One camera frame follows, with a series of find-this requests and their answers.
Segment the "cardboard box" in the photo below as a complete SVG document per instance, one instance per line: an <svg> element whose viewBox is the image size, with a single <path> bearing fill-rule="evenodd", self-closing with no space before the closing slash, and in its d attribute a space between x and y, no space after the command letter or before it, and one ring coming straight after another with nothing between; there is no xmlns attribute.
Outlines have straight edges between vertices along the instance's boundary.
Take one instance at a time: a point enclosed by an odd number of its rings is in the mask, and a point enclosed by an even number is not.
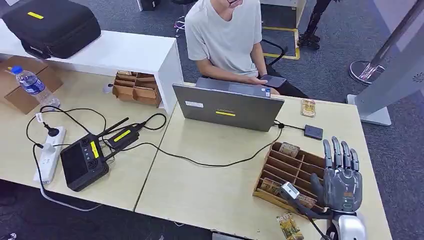
<svg viewBox="0 0 424 240"><path fill-rule="evenodd" d="M40 103L19 86L15 75L9 73L8 67L13 66L21 66L36 74L52 93L63 84L51 67L35 58L12 56L0 63L0 102L24 114L31 112Z"/></svg>
<svg viewBox="0 0 424 240"><path fill-rule="evenodd" d="M116 74L112 89L119 100L156 105L162 101L158 85L151 74L132 72L132 75Z"/></svg>

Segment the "yellow tag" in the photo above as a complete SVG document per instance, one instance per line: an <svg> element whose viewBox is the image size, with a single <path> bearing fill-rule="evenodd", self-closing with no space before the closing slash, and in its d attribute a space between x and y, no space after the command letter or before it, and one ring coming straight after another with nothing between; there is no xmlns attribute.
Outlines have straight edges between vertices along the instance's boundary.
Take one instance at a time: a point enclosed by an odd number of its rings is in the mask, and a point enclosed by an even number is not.
<svg viewBox="0 0 424 240"><path fill-rule="evenodd" d="M43 16L38 15L37 13L34 13L32 11L28 12L28 15L30 15L30 16L36 18L36 19L43 19L44 18Z"/></svg>
<svg viewBox="0 0 424 240"><path fill-rule="evenodd" d="M94 141L92 141L90 144L91 144L91 149L92 149L93 154L94 154L94 158L96 159L96 158L99 157L99 153L97 152L96 144L94 143Z"/></svg>
<svg viewBox="0 0 424 240"><path fill-rule="evenodd" d="M122 133L121 135L119 135L117 138L115 138L113 141L116 143L118 142L121 138L125 137L126 135L128 135L129 133L131 133L130 130L126 130L124 133Z"/></svg>
<svg viewBox="0 0 424 240"><path fill-rule="evenodd" d="M232 116L235 117L236 115L234 113L228 113L228 112L223 112L223 111L216 111L216 114L221 114L221 115L227 115L227 116Z"/></svg>

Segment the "bottle cap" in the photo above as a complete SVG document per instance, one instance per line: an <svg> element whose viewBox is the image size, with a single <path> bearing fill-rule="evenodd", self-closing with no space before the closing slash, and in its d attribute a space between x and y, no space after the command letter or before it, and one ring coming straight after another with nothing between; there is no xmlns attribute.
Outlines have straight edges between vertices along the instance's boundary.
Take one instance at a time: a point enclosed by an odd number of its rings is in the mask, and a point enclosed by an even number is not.
<svg viewBox="0 0 424 240"><path fill-rule="evenodd" d="M21 66L13 66L11 72L13 74L20 74L20 73L22 73L22 67Z"/></svg>

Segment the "laptop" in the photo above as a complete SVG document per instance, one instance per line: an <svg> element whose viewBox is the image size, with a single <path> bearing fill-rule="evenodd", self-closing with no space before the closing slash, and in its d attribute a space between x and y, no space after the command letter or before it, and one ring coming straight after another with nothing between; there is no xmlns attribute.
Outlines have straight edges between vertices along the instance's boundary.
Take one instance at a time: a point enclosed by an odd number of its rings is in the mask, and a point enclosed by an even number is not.
<svg viewBox="0 0 424 240"><path fill-rule="evenodd" d="M172 85L186 119L268 132L284 100L271 98L270 89L210 78L196 86Z"/></svg>

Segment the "black pants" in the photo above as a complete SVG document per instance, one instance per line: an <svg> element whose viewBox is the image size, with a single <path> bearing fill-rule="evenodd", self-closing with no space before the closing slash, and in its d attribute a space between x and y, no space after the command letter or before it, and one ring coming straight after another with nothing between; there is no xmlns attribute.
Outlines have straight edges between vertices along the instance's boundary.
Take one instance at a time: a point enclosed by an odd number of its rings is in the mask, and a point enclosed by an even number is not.
<svg viewBox="0 0 424 240"><path fill-rule="evenodd" d="M266 71L268 72L268 75L274 76L274 77L282 77L281 74L279 74L277 71L274 70L272 66L266 65ZM301 90L299 90L297 87L290 84L289 81L285 81L283 85L281 85L279 88L276 88L279 92L279 94L289 97L296 97L301 99L309 99L309 97L304 94Z"/></svg>

